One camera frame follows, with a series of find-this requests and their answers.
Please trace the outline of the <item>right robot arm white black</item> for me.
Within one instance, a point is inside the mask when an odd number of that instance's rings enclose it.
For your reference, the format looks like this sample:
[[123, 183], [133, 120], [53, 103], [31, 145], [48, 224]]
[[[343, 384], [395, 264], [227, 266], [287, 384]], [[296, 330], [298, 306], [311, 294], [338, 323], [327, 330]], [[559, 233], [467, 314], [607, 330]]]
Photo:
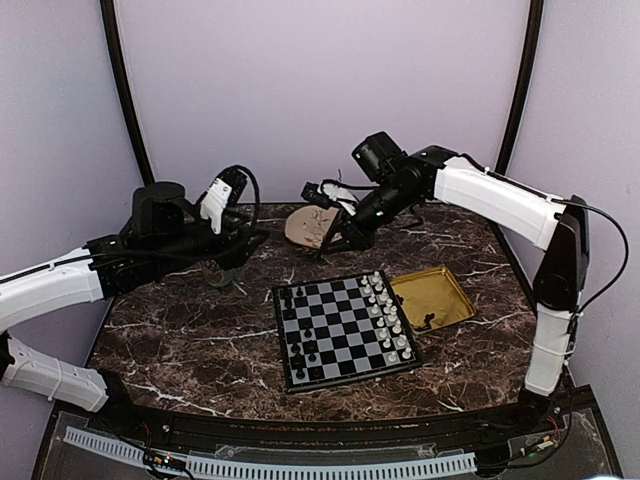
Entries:
[[333, 179], [307, 184], [304, 198], [338, 214], [324, 236], [323, 253], [370, 249], [376, 231], [406, 209], [437, 201], [466, 209], [527, 240], [542, 252], [532, 283], [536, 331], [524, 390], [510, 424], [534, 432], [549, 416], [550, 396], [573, 353], [590, 262], [590, 214], [581, 197], [564, 199], [526, 186], [476, 162], [466, 153], [429, 145], [409, 154], [384, 131], [368, 136], [352, 157], [370, 180], [365, 196]]

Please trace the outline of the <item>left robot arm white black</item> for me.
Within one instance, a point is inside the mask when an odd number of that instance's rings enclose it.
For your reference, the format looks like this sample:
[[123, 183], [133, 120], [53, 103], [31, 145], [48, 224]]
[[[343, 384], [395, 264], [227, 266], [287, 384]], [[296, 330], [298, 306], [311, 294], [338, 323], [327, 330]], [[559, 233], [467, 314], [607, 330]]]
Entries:
[[118, 374], [61, 361], [27, 346], [11, 331], [50, 312], [124, 295], [201, 261], [213, 261], [222, 270], [244, 265], [268, 234], [258, 228], [256, 216], [235, 211], [241, 192], [217, 178], [191, 203], [178, 183], [141, 187], [119, 233], [2, 277], [2, 385], [99, 413], [120, 436], [134, 435], [141, 415]]

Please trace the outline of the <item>gold metal tray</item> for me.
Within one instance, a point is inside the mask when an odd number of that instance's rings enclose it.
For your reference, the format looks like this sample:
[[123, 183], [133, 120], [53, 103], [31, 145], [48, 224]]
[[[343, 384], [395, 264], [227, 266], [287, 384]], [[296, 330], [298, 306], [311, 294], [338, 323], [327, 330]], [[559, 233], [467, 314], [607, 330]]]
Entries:
[[[415, 272], [391, 281], [392, 288], [415, 333], [426, 333], [469, 320], [476, 307], [446, 267]], [[434, 313], [431, 328], [424, 317]]]

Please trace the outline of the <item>black white chess board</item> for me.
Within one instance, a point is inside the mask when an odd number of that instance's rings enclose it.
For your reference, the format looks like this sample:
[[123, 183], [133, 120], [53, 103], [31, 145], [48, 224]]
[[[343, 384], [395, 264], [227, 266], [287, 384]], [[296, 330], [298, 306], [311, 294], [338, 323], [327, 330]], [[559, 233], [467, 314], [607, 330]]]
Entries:
[[[371, 272], [374, 271], [281, 285], [271, 289], [288, 394], [337, 387], [411, 371], [422, 366], [422, 356], [411, 333], [408, 319], [383, 271], [379, 272], [399, 308], [402, 323], [416, 351], [417, 359], [408, 365], [373, 370], [364, 348], [354, 348], [353, 341], [359, 333], [354, 307], [362, 306], [358, 279]], [[292, 368], [290, 364], [291, 357], [296, 355], [290, 349], [294, 342], [298, 342], [301, 347], [300, 352], [296, 354], [304, 356], [304, 365], [298, 369]], [[314, 363], [307, 364], [306, 356], [310, 353], [315, 353], [317, 359]], [[312, 367], [322, 367], [324, 377], [310, 380], [308, 369]]]

